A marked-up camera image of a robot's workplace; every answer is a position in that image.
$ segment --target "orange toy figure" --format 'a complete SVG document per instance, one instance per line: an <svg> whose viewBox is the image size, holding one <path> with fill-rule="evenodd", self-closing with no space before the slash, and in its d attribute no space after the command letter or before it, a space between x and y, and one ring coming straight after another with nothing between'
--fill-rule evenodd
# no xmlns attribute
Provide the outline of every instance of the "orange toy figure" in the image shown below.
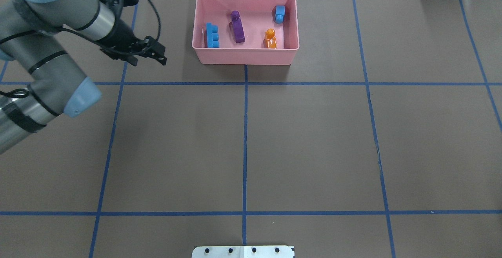
<svg viewBox="0 0 502 258"><path fill-rule="evenodd" d="M274 31L274 29L268 29L265 32L265 41L267 43L267 48L277 48L276 31Z"/></svg>

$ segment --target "purple toy block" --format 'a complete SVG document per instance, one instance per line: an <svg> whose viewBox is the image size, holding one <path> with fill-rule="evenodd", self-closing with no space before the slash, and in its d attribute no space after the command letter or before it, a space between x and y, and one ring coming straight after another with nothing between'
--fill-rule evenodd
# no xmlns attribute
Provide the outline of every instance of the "purple toy block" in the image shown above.
<svg viewBox="0 0 502 258"><path fill-rule="evenodd" d="M244 42L244 29L242 28L242 21L240 20L239 11L232 11L230 17L232 18L232 29L235 35L235 43L240 44Z"/></svg>

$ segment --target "pink plastic container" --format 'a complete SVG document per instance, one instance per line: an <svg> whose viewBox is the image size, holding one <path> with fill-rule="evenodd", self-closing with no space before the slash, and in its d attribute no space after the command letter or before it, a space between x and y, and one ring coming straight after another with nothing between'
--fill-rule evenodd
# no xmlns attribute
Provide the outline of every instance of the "pink plastic container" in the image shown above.
<svg viewBox="0 0 502 258"><path fill-rule="evenodd" d="M282 24L274 22L283 5ZM240 13L246 41L235 43L230 14ZM206 48L206 23L218 26L220 48ZM277 49L265 45L265 31L276 31ZM300 47L296 0L197 0L192 47L203 64L290 65Z"/></svg>

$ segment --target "blue toy block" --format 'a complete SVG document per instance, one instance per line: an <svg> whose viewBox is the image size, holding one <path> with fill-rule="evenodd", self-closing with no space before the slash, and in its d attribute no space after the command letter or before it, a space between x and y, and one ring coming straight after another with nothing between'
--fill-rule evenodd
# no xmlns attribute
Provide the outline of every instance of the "blue toy block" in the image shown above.
<svg viewBox="0 0 502 258"><path fill-rule="evenodd" d="M208 48L219 48L218 26L206 23L206 40Z"/></svg>
<svg viewBox="0 0 502 258"><path fill-rule="evenodd" d="M275 22L277 24L282 24L284 22L284 15L286 13L286 8L283 5L276 6L276 18Z"/></svg>

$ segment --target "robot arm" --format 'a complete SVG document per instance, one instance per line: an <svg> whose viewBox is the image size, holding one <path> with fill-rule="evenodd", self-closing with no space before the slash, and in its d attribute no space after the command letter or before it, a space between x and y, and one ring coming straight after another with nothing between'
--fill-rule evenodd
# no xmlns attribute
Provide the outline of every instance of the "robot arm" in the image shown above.
<svg viewBox="0 0 502 258"><path fill-rule="evenodd" d="M135 37L120 19L138 0L11 0L0 7L0 58L18 60L34 78L27 96L0 97L0 154L65 113L79 115L101 92L52 37L70 26L115 60L136 65L134 55L165 65L165 47Z"/></svg>

